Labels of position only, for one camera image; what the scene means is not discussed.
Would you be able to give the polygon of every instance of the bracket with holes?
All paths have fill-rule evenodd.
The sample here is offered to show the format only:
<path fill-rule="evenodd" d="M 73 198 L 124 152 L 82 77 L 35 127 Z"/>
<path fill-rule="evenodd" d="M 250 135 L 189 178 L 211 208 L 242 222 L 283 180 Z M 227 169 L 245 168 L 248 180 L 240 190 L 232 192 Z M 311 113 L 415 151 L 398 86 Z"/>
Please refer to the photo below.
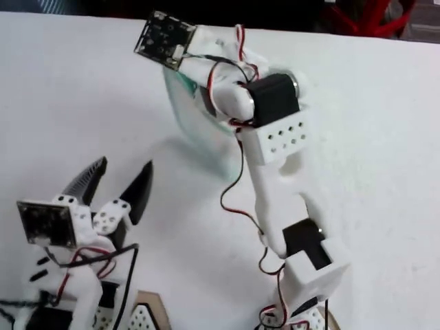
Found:
<path fill-rule="evenodd" d="M 128 330 L 158 330 L 148 304 L 138 305 L 131 314 Z"/>
<path fill-rule="evenodd" d="M 93 330 L 107 330 L 110 329 L 113 322 L 113 308 L 99 307 L 96 310 L 95 322 L 93 323 Z"/>
<path fill-rule="evenodd" d="M 266 165 L 298 152 L 307 143 L 307 112 L 299 111 L 257 129 L 245 127 L 240 137 L 246 157 Z"/>
<path fill-rule="evenodd" d="M 302 323 L 303 321 L 307 321 L 309 323 L 309 327 L 307 328 L 307 324 Z M 267 325 L 277 325 L 279 321 L 277 317 L 268 313 L 263 317 L 263 322 Z M 257 328 L 258 330 L 264 330 L 263 326 Z M 291 318 L 283 329 L 289 330 L 325 330 L 325 319 L 318 310 L 318 308 L 312 308 L 300 315 L 297 315 Z"/>
<path fill-rule="evenodd" d="M 106 203 L 93 217 L 93 228 L 99 235 L 109 235 L 115 232 L 121 221 L 129 223 L 131 207 L 126 201 L 114 199 Z"/>

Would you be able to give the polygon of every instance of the white table surface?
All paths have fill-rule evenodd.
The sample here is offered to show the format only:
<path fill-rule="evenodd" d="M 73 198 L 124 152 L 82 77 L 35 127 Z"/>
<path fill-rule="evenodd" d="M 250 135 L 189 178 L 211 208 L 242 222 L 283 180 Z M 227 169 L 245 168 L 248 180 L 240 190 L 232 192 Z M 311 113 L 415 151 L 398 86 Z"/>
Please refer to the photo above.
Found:
<path fill-rule="evenodd" d="M 21 295 L 29 251 L 17 199 L 50 199 L 106 155 L 98 208 L 153 158 L 135 285 L 161 294 L 174 329 L 251 329 L 274 279 L 257 270 L 252 225 L 220 209 L 226 183 L 184 141 L 159 65 L 133 53 L 143 24 L 0 13 L 1 296 Z M 330 302 L 342 328 L 440 329 L 440 46 L 269 31 L 246 40 L 309 77 L 316 180 L 353 256 Z M 227 200 L 253 209 L 247 173 Z"/>

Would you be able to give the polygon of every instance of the transparent plastic shield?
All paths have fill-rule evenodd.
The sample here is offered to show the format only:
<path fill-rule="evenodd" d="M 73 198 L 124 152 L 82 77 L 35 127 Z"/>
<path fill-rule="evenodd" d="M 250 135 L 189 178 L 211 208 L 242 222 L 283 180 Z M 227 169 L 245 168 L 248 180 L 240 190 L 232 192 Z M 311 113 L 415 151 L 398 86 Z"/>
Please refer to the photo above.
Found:
<path fill-rule="evenodd" d="M 177 123 L 191 144 L 224 179 L 238 176 L 240 150 L 234 131 L 196 106 L 197 84 L 176 71 L 163 68 L 166 88 Z"/>

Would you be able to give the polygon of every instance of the circuit board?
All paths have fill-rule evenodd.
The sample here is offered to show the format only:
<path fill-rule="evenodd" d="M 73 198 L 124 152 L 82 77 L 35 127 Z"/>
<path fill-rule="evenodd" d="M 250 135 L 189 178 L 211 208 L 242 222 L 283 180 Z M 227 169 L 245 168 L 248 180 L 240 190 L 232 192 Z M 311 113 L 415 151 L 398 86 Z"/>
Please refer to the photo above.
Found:
<path fill-rule="evenodd" d="M 17 206 L 28 243 L 37 244 L 39 239 L 45 239 L 52 246 L 76 247 L 68 206 L 27 201 L 18 201 Z"/>
<path fill-rule="evenodd" d="M 177 71 L 196 28 L 163 12 L 154 11 L 142 30 L 135 53 Z"/>

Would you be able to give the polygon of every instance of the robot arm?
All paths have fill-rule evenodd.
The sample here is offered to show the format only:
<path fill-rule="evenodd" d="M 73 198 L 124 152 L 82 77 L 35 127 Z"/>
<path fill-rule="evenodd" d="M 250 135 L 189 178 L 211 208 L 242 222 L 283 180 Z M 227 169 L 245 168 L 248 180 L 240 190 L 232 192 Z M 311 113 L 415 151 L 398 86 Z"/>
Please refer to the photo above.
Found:
<path fill-rule="evenodd" d="M 237 137 L 256 193 L 263 242 L 285 260 L 280 286 L 294 316 L 330 297 L 349 266 L 349 258 L 339 239 L 326 236 L 320 203 L 303 175 L 309 118 L 298 103 L 302 88 L 294 73 L 271 67 L 248 49 L 243 52 L 245 60 L 240 59 L 243 44 L 239 35 L 238 28 L 238 42 L 229 43 L 204 26 L 153 12 L 135 52 L 184 74 L 202 92 L 206 87 L 209 95 L 204 104 L 219 121 L 243 123 Z M 220 58 L 225 64 L 218 68 L 212 83 L 216 59 L 221 62 Z M 257 75 L 250 70 L 243 79 L 240 68 L 248 70 L 252 65 L 258 68 Z M 298 197 L 306 215 L 289 219 L 291 225 L 283 227 L 280 219 L 298 214 L 291 209 L 292 200 Z"/>

